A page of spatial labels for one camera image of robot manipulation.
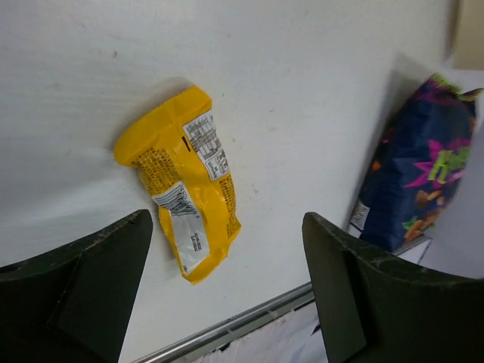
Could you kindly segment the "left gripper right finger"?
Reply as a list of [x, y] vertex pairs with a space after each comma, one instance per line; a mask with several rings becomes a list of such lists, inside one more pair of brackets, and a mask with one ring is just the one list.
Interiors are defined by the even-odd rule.
[[317, 213], [302, 238], [330, 362], [481, 362], [483, 282], [401, 259]]

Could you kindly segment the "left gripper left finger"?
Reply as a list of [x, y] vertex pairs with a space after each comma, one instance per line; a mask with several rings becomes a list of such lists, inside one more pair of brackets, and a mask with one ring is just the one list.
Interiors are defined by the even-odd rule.
[[137, 210], [86, 237], [1, 269], [3, 362], [116, 362], [150, 249]]

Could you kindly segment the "dark blue Krokant snack bag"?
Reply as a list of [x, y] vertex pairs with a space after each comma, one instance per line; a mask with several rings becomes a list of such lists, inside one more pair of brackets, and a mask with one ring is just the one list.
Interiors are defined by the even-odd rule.
[[463, 92], [438, 73], [390, 119], [347, 231], [395, 252], [435, 224], [470, 157], [481, 88]]

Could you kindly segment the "yellow snack packet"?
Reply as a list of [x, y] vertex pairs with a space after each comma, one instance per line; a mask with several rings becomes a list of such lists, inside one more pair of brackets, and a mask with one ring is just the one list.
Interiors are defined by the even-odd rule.
[[207, 278], [241, 229], [212, 98], [191, 85], [131, 124], [113, 155], [137, 171], [157, 205], [182, 277], [191, 284]]

